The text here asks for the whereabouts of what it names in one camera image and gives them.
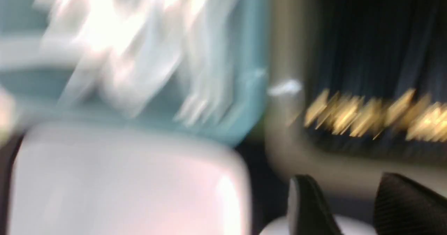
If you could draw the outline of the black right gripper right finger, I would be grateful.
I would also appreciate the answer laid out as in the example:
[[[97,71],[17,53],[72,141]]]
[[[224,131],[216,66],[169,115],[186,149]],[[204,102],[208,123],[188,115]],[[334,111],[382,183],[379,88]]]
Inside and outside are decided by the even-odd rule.
[[[373,226],[378,235],[445,235],[447,200],[397,173],[384,173],[376,193]]]

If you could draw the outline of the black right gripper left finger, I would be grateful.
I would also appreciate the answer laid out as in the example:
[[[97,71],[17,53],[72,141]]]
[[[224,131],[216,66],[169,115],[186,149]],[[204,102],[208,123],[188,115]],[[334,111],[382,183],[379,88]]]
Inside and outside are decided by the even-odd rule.
[[[319,184],[309,175],[292,176],[288,193],[291,235],[341,235]]]

